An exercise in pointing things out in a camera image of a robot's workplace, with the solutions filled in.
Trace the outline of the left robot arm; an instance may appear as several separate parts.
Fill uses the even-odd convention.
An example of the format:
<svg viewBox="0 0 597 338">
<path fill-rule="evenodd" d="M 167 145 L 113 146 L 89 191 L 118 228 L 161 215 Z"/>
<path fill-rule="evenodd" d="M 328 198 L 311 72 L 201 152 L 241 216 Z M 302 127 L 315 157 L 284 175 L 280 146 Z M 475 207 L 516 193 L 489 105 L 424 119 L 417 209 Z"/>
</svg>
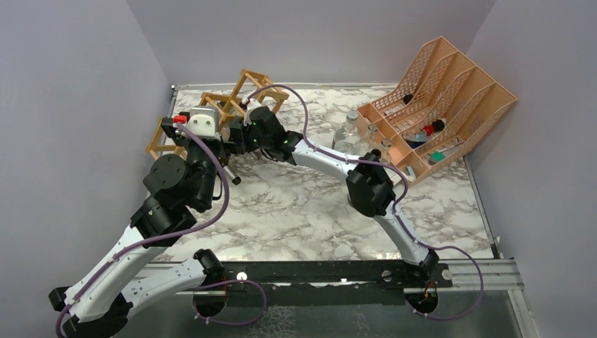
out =
<svg viewBox="0 0 597 338">
<path fill-rule="evenodd" d="M 181 115 L 163 119 L 161 127 L 187 155 L 158 158 L 143 180 L 149 196 L 114 247 L 79 282 L 51 291 L 58 337 L 112 337 L 163 297 L 198 285 L 212 289 L 220 283 L 223 267 L 209 249 L 160 275 L 137 278 L 180 237 L 199 230 L 194 213 L 210 210 L 216 187 L 223 202 L 230 201 L 216 124 L 200 115 Z"/>
</svg>

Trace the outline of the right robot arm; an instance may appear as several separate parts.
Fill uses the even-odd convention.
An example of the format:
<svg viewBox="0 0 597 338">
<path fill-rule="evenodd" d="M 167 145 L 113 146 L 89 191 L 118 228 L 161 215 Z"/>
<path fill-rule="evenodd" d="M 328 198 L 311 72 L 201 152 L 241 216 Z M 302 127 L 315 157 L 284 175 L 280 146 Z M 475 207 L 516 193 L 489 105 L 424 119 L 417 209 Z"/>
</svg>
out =
<svg viewBox="0 0 597 338">
<path fill-rule="evenodd" d="M 394 184 L 387 173 L 390 167 L 379 162 L 379 150 L 355 156 L 314 144 L 301 133 L 284 129 L 267 107 L 252 111 L 247 123 L 236 117 L 229 129 L 228 142 L 234 154 L 261 149 L 276 161 L 312 168 L 344 182 L 352 207 L 379 223 L 396 245 L 408 264 L 408 281 L 422 287 L 434 278 L 439 257 L 398 207 Z"/>
</svg>

